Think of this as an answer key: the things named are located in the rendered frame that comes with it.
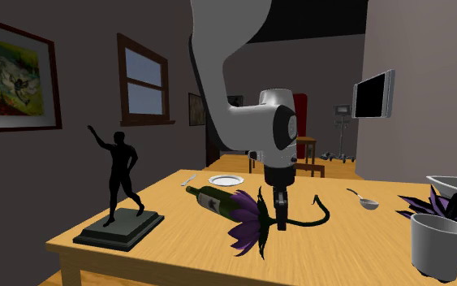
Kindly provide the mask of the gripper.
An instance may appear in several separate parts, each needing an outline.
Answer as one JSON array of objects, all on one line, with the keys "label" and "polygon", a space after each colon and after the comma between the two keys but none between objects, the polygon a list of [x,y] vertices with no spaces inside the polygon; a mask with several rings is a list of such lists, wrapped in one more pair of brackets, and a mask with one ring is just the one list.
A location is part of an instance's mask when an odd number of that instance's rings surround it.
[{"label": "gripper", "polygon": [[295,182],[293,166],[277,168],[264,165],[265,182],[273,187],[274,209],[279,231],[287,230],[288,195],[287,187]]}]

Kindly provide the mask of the purple flower with green stem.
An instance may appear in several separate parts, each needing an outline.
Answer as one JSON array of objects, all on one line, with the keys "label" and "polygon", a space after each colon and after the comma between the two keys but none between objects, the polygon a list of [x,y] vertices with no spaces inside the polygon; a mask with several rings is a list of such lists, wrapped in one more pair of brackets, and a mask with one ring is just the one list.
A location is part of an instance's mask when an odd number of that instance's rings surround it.
[{"label": "purple flower with green stem", "polygon": [[258,200],[255,201],[247,192],[237,190],[231,199],[239,204],[239,208],[230,212],[230,216],[238,223],[227,234],[236,242],[233,249],[240,250],[236,257],[244,256],[255,244],[258,244],[259,253],[265,258],[265,244],[269,236],[269,228],[278,221],[269,216],[265,200],[258,191]]}]

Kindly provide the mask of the low wooden bench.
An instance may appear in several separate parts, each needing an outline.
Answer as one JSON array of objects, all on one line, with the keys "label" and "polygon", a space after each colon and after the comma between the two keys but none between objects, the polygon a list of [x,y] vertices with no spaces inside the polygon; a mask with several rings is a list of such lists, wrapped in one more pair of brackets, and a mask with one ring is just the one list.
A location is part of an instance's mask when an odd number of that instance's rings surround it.
[{"label": "low wooden bench", "polygon": [[[252,169],[256,166],[256,160],[253,158],[253,155],[256,153],[253,151],[245,151],[245,154],[248,156],[248,172],[252,173]],[[326,177],[326,168],[323,165],[295,162],[294,168],[297,170],[310,171],[311,177],[314,177],[316,171],[320,173],[321,178]]]}]

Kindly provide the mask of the green wine bottle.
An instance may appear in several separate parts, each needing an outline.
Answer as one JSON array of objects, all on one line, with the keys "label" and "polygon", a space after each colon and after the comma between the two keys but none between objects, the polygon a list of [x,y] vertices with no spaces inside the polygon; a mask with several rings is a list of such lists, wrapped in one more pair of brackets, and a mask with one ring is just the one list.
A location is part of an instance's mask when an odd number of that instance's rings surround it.
[{"label": "green wine bottle", "polygon": [[186,191],[194,195],[198,204],[205,209],[211,210],[231,221],[240,223],[240,220],[231,215],[231,212],[240,209],[240,204],[231,197],[231,193],[210,186],[203,186],[201,188],[187,186]]}]

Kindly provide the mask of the small wooden side table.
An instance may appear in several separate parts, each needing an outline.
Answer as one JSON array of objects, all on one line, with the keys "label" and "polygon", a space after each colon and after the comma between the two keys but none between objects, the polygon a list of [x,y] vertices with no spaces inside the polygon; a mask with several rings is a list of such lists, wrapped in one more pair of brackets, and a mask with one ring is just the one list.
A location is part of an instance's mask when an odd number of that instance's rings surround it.
[{"label": "small wooden side table", "polygon": [[317,141],[309,136],[296,138],[297,158],[303,158],[306,163],[315,163]]}]

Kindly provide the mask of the silver spoon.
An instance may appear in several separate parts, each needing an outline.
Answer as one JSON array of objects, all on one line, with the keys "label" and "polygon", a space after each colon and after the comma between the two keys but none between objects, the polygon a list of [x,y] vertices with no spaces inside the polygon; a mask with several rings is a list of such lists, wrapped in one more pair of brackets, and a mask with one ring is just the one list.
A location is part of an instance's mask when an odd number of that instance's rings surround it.
[{"label": "silver spoon", "polygon": [[354,193],[359,198],[359,203],[366,209],[366,210],[376,210],[379,207],[379,203],[377,201],[363,198],[358,192],[354,191],[353,189],[348,189],[348,191]]}]

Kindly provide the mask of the red door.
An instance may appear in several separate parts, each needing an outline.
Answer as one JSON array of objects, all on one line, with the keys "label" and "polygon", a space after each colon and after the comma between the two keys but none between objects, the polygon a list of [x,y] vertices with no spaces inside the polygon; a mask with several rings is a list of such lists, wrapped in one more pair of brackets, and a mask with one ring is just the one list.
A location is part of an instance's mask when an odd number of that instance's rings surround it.
[{"label": "red door", "polygon": [[[306,136],[307,130],[307,113],[308,113],[308,96],[305,93],[293,94],[295,103],[295,114],[297,118],[297,135]],[[305,158],[305,144],[297,144],[297,158]]]}]

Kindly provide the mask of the grey wheeled equipment stand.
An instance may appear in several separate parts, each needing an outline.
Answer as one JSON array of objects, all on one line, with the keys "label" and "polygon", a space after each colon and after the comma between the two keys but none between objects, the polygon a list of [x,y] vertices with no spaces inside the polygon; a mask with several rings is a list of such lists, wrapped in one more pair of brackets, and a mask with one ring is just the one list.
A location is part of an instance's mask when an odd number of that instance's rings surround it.
[{"label": "grey wheeled equipment stand", "polygon": [[345,163],[347,160],[350,160],[353,163],[356,160],[355,156],[348,156],[345,155],[345,153],[343,152],[343,130],[348,127],[350,120],[346,119],[346,117],[351,116],[351,114],[352,111],[350,104],[334,105],[334,116],[340,117],[340,120],[334,121],[334,126],[340,130],[338,154],[325,152],[320,156],[320,159],[325,161],[332,161],[333,159],[338,159],[343,163]]}]

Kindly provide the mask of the grey cup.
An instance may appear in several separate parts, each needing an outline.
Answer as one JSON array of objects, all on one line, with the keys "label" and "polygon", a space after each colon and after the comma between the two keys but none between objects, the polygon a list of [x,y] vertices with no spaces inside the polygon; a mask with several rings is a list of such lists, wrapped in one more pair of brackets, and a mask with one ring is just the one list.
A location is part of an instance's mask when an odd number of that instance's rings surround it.
[{"label": "grey cup", "polygon": [[410,218],[412,265],[440,282],[457,278],[457,222],[431,214]]}]

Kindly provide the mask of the black human figure statue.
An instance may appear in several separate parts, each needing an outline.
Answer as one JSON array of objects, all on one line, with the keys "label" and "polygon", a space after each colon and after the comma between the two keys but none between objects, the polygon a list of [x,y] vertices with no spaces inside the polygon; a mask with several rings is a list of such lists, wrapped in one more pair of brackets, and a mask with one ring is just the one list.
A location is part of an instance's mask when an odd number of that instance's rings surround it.
[{"label": "black human figure statue", "polygon": [[[114,142],[110,144],[104,142],[92,126],[88,126],[88,130],[100,147],[110,151],[112,157],[109,214],[84,228],[73,238],[73,242],[128,252],[159,225],[164,217],[156,211],[146,210],[140,197],[132,189],[130,173],[138,155],[134,147],[124,142],[125,134],[116,132]],[[120,190],[137,204],[135,209],[117,207]]]}]

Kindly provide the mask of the white bowl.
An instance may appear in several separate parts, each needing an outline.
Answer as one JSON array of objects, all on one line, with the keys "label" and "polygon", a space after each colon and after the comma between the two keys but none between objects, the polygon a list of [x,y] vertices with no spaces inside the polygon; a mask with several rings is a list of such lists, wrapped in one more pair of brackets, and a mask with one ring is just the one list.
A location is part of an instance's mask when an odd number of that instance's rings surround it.
[{"label": "white bowl", "polygon": [[443,197],[451,198],[457,193],[457,176],[427,175],[426,178]]}]

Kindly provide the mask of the purple flower with dark leaves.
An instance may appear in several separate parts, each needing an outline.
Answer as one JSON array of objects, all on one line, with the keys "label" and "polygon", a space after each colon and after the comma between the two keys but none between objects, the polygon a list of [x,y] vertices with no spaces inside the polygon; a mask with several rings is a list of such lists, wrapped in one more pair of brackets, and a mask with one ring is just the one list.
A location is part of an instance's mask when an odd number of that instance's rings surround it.
[{"label": "purple flower with dark leaves", "polygon": [[409,208],[414,210],[414,213],[408,210],[397,210],[397,213],[410,219],[413,214],[427,214],[441,216],[446,219],[457,222],[457,193],[451,198],[437,195],[435,188],[430,185],[429,201],[422,201],[415,197],[406,197],[399,195],[404,201],[409,204]]}]

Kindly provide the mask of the large framed colourful painting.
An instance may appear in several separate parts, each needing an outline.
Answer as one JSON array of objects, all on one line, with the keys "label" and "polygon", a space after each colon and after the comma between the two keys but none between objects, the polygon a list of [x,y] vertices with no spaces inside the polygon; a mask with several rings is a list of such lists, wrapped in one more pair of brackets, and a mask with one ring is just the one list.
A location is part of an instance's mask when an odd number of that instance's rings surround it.
[{"label": "large framed colourful painting", "polygon": [[0,23],[0,132],[61,127],[54,43]]}]

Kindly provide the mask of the small dark wall picture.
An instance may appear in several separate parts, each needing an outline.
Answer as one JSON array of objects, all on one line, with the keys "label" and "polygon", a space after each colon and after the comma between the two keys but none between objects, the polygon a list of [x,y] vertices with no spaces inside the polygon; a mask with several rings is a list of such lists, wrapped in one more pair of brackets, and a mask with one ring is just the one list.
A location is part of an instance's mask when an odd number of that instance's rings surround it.
[{"label": "small dark wall picture", "polygon": [[190,126],[205,124],[205,110],[201,96],[194,93],[188,94],[188,118]]}]

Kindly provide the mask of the wall mounted black screen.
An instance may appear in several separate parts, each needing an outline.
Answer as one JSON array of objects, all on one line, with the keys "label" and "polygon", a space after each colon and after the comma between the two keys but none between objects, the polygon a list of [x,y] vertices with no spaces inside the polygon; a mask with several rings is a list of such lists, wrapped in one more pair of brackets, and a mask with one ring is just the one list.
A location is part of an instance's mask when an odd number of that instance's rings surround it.
[{"label": "wall mounted black screen", "polygon": [[354,119],[390,118],[394,83],[395,70],[390,69],[355,84],[351,117]]}]

